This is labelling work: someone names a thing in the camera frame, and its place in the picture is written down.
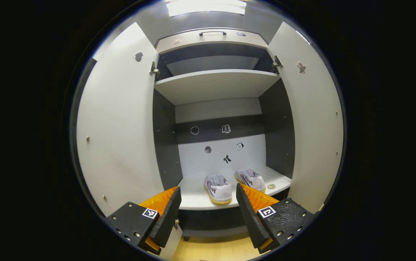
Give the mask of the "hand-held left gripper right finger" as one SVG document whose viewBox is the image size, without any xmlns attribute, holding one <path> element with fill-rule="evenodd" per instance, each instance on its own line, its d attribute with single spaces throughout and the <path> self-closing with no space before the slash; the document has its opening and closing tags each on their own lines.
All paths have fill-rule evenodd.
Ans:
<svg viewBox="0 0 416 261">
<path fill-rule="evenodd" d="M 236 200 L 253 247 L 261 254 L 287 245 L 315 220 L 291 198 L 276 200 L 242 183 L 236 185 Z"/>
</svg>

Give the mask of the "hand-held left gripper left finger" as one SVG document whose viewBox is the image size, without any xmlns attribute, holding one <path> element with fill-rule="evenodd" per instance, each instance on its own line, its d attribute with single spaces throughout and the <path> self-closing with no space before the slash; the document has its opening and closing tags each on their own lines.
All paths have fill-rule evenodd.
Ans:
<svg viewBox="0 0 416 261">
<path fill-rule="evenodd" d="M 176 225 L 181 201 L 180 187 L 173 187 L 140 204 L 127 202 L 105 221 L 129 244 L 158 256 Z"/>
</svg>

